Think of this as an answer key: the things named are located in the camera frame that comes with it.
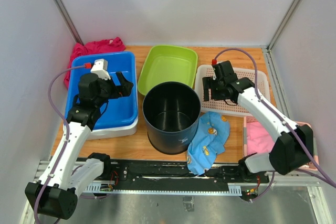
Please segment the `white plastic tub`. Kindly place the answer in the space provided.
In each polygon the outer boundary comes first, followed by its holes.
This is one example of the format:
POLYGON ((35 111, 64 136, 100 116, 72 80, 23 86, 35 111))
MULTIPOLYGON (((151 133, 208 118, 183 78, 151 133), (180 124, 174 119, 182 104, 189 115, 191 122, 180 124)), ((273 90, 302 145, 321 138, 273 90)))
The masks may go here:
POLYGON ((106 129, 93 130, 88 137, 88 140, 99 140, 104 138, 114 138, 133 135, 137 131, 138 118, 133 123, 127 126, 112 127, 106 129))

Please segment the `green plastic basin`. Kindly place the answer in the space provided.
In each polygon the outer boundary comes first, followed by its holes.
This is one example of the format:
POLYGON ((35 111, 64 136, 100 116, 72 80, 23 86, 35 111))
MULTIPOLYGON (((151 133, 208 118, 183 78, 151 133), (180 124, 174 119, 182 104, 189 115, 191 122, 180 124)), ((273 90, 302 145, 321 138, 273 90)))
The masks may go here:
POLYGON ((144 61, 138 79, 138 91, 146 95, 153 87, 164 82, 180 82, 193 87, 198 54, 189 48, 173 45, 152 47, 144 61))

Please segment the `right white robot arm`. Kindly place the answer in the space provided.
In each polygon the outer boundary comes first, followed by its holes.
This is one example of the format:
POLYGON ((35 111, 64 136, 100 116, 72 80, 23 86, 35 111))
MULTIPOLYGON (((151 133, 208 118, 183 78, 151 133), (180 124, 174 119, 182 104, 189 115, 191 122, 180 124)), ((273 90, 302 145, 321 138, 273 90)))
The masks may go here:
POLYGON ((268 132, 274 145, 269 153, 253 153, 238 162, 238 177, 250 182, 258 172, 286 175, 312 162, 313 130, 284 116, 257 89, 248 77, 239 78, 230 61, 206 65, 207 74, 197 70, 195 91, 202 103, 231 100, 249 112, 268 132))

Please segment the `blue plastic tub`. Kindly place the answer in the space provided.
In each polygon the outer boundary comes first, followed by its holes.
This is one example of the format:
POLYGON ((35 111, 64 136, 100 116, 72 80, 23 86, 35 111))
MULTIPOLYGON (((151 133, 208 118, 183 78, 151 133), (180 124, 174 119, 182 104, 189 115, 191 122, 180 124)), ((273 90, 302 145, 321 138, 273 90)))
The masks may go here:
POLYGON ((88 55, 76 58, 70 73, 66 120, 88 126, 91 130, 127 126, 138 116, 136 91, 135 56, 128 51, 88 55), (121 97, 108 102, 94 102, 98 85, 90 70, 97 59, 108 62, 107 72, 114 84, 119 86, 116 72, 121 71, 127 81, 134 84, 129 97, 121 97))

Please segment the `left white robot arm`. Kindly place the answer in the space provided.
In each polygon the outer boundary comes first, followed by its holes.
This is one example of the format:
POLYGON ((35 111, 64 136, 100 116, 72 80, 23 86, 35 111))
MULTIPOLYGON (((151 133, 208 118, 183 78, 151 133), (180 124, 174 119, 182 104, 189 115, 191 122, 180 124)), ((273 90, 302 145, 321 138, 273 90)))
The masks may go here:
POLYGON ((98 177, 105 180, 112 175, 110 156, 101 153, 92 153, 76 172, 73 169, 83 144, 102 116, 101 107, 109 100, 131 95, 133 83, 122 72, 116 76, 119 84, 108 74, 91 72, 80 77, 78 94, 63 118, 66 129, 57 150, 38 181, 29 182, 25 188, 36 223, 40 223, 40 214, 69 219, 88 185, 98 177))

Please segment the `large black cylindrical container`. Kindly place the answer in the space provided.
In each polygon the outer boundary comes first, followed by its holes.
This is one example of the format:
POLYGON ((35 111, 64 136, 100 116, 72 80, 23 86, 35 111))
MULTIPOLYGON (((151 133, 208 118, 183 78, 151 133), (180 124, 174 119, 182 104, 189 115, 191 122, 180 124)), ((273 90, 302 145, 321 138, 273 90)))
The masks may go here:
POLYGON ((163 154, 176 155, 187 150, 196 134, 201 102, 188 85, 164 82, 147 93, 142 111, 151 145, 163 154))

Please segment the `blue patterned cloth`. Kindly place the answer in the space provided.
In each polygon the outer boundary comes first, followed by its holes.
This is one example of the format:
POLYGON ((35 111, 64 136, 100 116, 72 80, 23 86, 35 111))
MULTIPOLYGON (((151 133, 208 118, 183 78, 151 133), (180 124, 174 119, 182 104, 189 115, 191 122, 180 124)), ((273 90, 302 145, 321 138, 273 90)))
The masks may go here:
POLYGON ((206 112, 199 118, 196 134, 187 149, 187 168, 202 175, 214 164, 217 155, 225 152, 225 143, 230 135, 228 119, 216 112, 206 112))

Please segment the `pink cloth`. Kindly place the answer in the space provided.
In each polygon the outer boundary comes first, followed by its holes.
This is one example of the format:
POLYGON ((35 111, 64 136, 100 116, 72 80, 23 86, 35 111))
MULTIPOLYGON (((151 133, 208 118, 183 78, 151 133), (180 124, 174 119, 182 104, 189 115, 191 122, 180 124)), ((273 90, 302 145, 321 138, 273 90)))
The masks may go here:
POLYGON ((259 122, 247 123, 247 155, 253 153, 269 153, 274 141, 259 122))

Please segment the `aluminium frame post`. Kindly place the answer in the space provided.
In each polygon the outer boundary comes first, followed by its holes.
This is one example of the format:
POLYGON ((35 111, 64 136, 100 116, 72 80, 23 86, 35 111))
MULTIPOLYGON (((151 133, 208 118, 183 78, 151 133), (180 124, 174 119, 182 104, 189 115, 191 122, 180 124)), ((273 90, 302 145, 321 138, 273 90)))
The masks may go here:
POLYGON ((76 29, 76 26, 74 24, 74 22, 72 21, 72 18, 70 17, 64 3, 62 0, 53 0, 58 11, 60 12, 65 24, 67 25, 73 39, 75 40, 75 42, 83 44, 83 41, 76 29))
POLYGON ((267 51, 271 52, 277 41, 279 40, 280 36, 284 32, 286 26, 290 22, 291 18, 293 17, 295 11, 297 10, 298 6, 302 0, 292 0, 291 4, 289 5, 283 19, 281 20, 278 28, 276 29, 274 35, 272 36, 272 39, 270 40, 268 46, 267 46, 267 51))

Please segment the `left aluminium frame post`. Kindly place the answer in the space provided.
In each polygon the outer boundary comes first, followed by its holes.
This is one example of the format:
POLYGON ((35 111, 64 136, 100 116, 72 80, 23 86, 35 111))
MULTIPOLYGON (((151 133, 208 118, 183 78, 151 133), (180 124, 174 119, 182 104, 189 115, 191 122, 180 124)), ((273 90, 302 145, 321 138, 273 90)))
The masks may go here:
POLYGON ((74 22, 72 21, 72 18, 70 17, 64 3, 62 0, 53 0, 58 11, 60 12, 65 24, 67 25, 73 39, 75 40, 75 42, 83 44, 83 41, 76 29, 76 26, 74 24, 74 22))

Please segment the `right aluminium frame post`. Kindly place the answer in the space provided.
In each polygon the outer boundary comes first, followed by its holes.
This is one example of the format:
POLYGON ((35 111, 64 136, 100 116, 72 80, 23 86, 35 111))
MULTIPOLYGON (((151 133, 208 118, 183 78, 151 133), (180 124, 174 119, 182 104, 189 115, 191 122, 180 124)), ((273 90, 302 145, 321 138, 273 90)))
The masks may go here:
POLYGON ((268 46, 267 46, 267 51, 271 52, 277 41, 279 40, 280 36, 284 32, 286 26, 290 22, 291 18, 293 17, 295 11, 297 10, 298 6, 302 0, 292 0, 291 4, 289 5, 283 19, 281 20, 278 28, 276 29, 274 35, 272 36, 272 39, 270 40, 268 46))

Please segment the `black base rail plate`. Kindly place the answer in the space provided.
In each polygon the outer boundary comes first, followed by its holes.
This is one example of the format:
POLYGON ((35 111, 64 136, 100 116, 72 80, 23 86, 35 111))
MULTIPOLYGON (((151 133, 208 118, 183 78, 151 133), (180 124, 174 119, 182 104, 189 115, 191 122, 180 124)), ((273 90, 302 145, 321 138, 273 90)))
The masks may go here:
POLYGON ((216 163, 202 175, 194 175, 185 162, 110 159, 108 174, 99 177, 103 188, 137 193, 224 193, 229 184, 266 184, 266 172, 242 175, 237 164, 216 163))

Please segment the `magenta cloth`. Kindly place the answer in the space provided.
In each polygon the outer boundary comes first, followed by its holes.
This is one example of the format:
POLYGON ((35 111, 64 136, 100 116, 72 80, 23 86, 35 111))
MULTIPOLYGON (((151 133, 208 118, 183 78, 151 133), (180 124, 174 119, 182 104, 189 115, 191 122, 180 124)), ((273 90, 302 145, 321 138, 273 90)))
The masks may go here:
POLYGON ((69 58, 68 67, 72 67, 72 62, 81 56, 104 54, 111 52, 125 51, 126 46, 120 37, 103 39, 100 41, 91 41, 82 45, 76 43, 69 58))

